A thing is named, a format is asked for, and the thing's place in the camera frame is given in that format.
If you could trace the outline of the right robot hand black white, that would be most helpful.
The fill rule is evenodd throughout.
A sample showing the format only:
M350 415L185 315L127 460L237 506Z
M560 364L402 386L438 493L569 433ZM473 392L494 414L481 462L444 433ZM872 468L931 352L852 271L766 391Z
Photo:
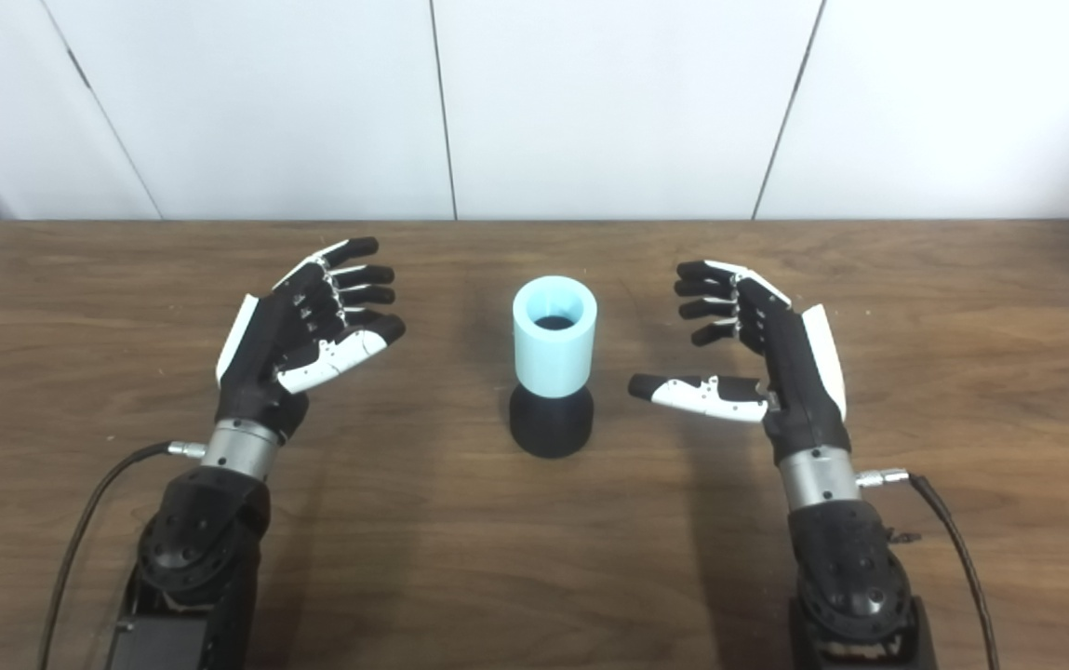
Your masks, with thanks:
M764 360L766 378L636 373L628 394L724 421L759 423L775 462L808 449L849 452L843 369L823 306L797 311L780 289L739 264L687 261L678 264L677 275L675 293L688 298L679 316L710 318L691 336L692 344L735 340Z

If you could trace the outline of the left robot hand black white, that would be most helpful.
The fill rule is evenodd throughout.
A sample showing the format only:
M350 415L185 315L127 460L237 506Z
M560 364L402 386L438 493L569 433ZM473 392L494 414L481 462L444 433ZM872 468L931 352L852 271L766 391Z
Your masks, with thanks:
M220 349L215 419L267 429L286 442L308 392L393 346L406 324L376 311L396 301L393 268L363 264L377 238L335 243L304 258L269 292L246 294Z

